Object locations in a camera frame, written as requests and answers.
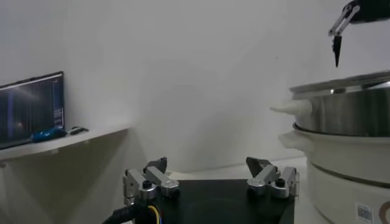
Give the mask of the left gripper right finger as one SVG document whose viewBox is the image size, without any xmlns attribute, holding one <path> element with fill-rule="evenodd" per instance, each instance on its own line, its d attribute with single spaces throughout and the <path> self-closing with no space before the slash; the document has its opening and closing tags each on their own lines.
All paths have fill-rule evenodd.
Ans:
<svg viewBox="0 0 390 224">
<path fill-rule="evenodd" d="M 252 175 L 247 180 L 248 192 L 259 197 L 269 191 L 277 199 L 299 196 L 300 174 L 295 167 L 280 170 L 270 161 L 254 157 L 247 157 L 246 164 Z"/>
</svg>

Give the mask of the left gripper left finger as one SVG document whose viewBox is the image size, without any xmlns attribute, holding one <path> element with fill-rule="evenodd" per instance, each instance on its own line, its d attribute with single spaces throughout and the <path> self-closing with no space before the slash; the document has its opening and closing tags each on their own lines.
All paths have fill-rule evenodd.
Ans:
<svg viewBox="0 0 390 224">
<path fill-rule="evenodd" d="M 180 184 L 166 174 L 167 157 L 149 161 L 142 170 L 127 169 L 123 175 L 123 197 L 125 205 L 136 200 L 151 201 L 159 194 L 163 198 L 176 200 L 180 195 Z"/>
</svg>

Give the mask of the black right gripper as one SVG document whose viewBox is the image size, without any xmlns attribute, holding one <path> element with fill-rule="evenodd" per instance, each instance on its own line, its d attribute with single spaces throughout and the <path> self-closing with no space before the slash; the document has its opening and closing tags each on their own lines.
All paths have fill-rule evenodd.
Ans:
<svg viewBox="0 0 390 224">
<path fill-rule="evenodd" d="M 328 31 L 333 37 L 332 51 L 335 56 L 335 66 L 339 66 L 342 33 L 349 23 L 371 23 L 389 20 L 389 0 L 354 0 L 346 4 L 341 15 Z"/>
</svg>

